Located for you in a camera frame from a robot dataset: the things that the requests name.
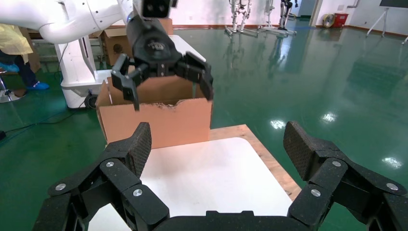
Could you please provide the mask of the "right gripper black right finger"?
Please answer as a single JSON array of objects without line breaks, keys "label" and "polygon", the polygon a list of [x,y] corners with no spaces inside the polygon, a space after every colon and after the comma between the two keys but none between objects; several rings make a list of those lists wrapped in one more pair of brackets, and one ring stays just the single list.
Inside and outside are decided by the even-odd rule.
[{"label": "right gripper black right finger", "polygon": [[285,126],[283,147],[306,183],[288,217],[316,231],[336,203],[369,231],[407,230],[403,185],[353,162],[333,142],[308,135],[295,121]]}]

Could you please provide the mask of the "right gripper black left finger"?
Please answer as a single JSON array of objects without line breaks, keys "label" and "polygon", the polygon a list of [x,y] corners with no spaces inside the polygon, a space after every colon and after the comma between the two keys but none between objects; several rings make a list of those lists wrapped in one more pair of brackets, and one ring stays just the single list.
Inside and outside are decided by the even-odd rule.
[{"label": "right gripper black left finger", "polygon": [[51,185],[33,230],[83,231],[106,205],[131,230],[154,230],[170,214],[140,178],[151,148],[150,125],[141,122],[129,138],[108,144],[91,165]]}]

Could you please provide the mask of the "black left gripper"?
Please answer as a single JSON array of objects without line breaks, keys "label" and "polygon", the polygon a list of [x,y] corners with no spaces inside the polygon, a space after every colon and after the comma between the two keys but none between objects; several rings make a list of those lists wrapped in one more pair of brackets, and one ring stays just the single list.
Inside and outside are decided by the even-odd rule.
[{"label": "black left gripper", "polygon": [[148,77],[177,75],[199,85],[204,97],[214,97],[211,65],[187,51],[181,54],[157,18],[135,15],[126,26],[133,59],[120,54],[111,70],[113,86],[122,91],[124,100],[140,110],[137,87]]}]

